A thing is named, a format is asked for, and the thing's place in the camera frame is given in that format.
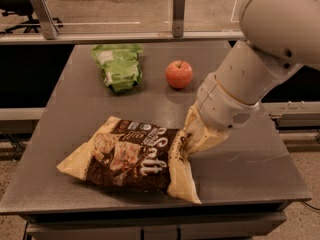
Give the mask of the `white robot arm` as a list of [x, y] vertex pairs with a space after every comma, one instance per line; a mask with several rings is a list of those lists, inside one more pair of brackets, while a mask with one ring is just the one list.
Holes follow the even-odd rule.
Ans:
[[245, 39], [208, 74], [188, 111], [187, 155], [244, 127], [262, 98], [302, 66], [320, 66], [320, 0], [243, 0], [239, 25]]

